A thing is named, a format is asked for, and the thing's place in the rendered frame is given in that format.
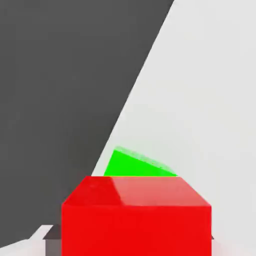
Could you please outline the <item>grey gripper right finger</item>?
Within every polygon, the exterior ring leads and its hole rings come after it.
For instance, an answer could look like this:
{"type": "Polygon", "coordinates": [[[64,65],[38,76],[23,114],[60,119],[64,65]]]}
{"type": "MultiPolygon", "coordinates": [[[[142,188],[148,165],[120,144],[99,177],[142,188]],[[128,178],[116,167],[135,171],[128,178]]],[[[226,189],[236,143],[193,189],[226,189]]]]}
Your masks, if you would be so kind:
{"type": "Polygon", "coordinates": [[[212,256],[256,256],[256,236],[237,233],[215,236],[211,248],[212,256]]]}

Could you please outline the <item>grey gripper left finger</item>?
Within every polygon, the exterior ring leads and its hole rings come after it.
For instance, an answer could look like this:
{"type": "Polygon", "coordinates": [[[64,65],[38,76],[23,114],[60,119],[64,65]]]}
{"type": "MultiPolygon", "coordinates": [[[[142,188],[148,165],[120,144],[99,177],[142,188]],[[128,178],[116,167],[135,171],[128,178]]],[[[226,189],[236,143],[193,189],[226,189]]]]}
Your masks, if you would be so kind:
{"type": "Polygon", "coordinates": [[[0,256],[61,256],[61,226],[41,225],[29,239],[1,247],[0,256]]]}

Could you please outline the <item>small red cube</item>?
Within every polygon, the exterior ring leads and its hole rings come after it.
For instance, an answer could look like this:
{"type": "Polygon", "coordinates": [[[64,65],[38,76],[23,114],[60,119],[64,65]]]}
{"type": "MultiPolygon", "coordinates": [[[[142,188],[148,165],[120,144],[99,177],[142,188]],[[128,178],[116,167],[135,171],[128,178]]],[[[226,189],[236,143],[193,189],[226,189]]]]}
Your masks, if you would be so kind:
{"type": "Polygon", "coordinates": [[[179,176],[87,176],[61,206],[61,256],[212,256],[212,207],[179,176]]]}

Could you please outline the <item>small green cube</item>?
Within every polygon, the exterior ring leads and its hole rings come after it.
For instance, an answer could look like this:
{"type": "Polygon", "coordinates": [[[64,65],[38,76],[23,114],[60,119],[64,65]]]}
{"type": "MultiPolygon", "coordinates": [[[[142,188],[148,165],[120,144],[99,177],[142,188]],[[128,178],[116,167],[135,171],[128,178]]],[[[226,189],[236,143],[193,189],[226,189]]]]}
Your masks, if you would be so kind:
{"type": "Polygon", "coordinates": [[[114,148],[104,176],[108,177],[177,177],[167,165],[121,146],[114,148]]]}

